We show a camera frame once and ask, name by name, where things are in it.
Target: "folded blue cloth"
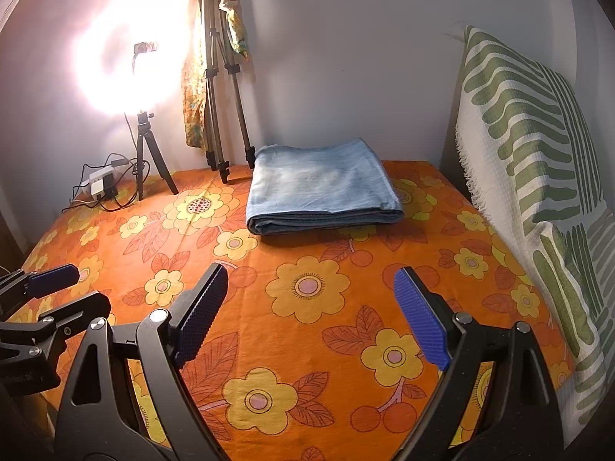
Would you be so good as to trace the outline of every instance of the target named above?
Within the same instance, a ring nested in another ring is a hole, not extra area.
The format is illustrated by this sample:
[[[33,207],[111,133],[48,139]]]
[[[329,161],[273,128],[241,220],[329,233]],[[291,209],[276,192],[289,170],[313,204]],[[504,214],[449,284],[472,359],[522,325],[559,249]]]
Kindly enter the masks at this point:
[[[246,209],[253,234],[391,224],[404,210],[382,163],[361,139],[321,149],[265,146]]]

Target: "tripod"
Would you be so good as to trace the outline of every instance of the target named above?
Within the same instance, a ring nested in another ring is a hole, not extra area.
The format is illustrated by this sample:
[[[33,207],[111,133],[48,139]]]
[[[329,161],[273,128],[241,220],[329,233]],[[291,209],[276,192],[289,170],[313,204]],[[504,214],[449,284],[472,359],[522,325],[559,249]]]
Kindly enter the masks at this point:
[[[237,74],[240,72],[239,64],[235,62],[234,51],[229,39],[228,24],[226,22],[226,13],[224,10],[219,10],[219,23],[222,28],[222,33],[216,28],[216,11],[219,0],[200,0],[201,6],[201,21],[203,25],[202,32],[205,37],[205,84],[207,100],[205,103],[205,111],[207,121],[205,121],[205,139],[207,140],[207,164],[214,171],[219,171],[220,178],[225,184],[229,176],[229,162],[224,159],[222,143],[220,141],[220,131],[218,126],[218,113],[216,110],[216,97],[213,88],[213,79],[218,75],[218,49],[224,61],[224,68],[227,70],[233,79],[233,90],[235,96],[235,107],[239,119],[239,127],[241,135],[244,139],[245,160],[250,168],[254,168],[254,146],[250,145],[250,137],[248,129],[245,125],[244,107],[241,103],[239,95],[239,84]]]
[[[147,142],[148,149],[158,169],[158,173],[165,179],[168,188],[171,189],[173,194],[179,194],[180,192],[177,190],[175,182],[173,182],[173,177],[171,177],[170,172],[168,172],[167,165],[162,158],[162,154],[160,153],[160,149],[152,133],[150,118],[153,117],[154,113],[147,113],[145,111],[141,111],[136,115],[139,130],[136,139],[136,189],[139,194],[139,201],[143,200],[143,139]]]

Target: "blue gripper pad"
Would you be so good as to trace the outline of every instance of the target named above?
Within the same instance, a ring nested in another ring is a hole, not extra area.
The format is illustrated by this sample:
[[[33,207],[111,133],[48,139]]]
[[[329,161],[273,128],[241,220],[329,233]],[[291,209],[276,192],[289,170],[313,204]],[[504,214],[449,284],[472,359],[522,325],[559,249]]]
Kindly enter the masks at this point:
[[[214,264],[194,287],[193,292],[185,293],[185,295],[193,296],[194,300],[177,326],[173,353],[177,369],[181,369],[186,362],[190,362],[198,354],[211,323],[222,306],[227,289],[226,269],[222,265]]]
[[[451,355],[447,349],[447,333],[426,300],[426,296],[432,294],[413,270],[411,273],[416,280],[407,270],[411,269],[406,267],[395,274],[393,282],[395,298],[425,358],[438,366],[441,371],[446,371],[451,363]]]

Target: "green and white blanket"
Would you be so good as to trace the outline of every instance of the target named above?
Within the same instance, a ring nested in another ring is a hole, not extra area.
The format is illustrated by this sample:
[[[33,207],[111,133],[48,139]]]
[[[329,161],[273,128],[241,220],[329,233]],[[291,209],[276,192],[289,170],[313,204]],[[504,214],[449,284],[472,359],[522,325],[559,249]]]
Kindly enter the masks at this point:
[[[562,75],[468,27],[457,146],[472,199],[540,289],[575,368],[558,391],[565,439],[613,380],[615,220]]]

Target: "orange floral tablecloth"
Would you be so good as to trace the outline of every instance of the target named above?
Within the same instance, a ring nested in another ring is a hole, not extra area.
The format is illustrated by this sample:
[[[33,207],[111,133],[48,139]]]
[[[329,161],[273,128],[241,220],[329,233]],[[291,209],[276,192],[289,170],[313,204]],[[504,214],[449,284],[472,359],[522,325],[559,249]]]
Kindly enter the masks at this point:
[[[111,299],[112,324],[136,322],[194,286],[212,262],[223,264],[228,295],[181,373],[234,461],[390,459],[438,380],[392,292],[405,265],[481,323],[530,323],[559,386],[572,368],[567,348],[493,229],[430,164],[385,168],[406,212],[394,226],[254,237],[245,228],[250,170],[243,166],[232,168],[227,185],[209,169],[180,172],[178,196],[153,177],[147,198],[128,209],[66,212],[25,269],[71,262],[79,283],[34,300],[14,319],[35,320],[97,289]],[[133,188],[122,188],[120,201]],[[60,359],[63,382],[80,340],[69,340]],[[138,364],[131,370],[150,436],[165,442]],[[482,366],[454,443],[471,435],[490,372]],[[46,398],[57,406],[61,394],[62,386]]]

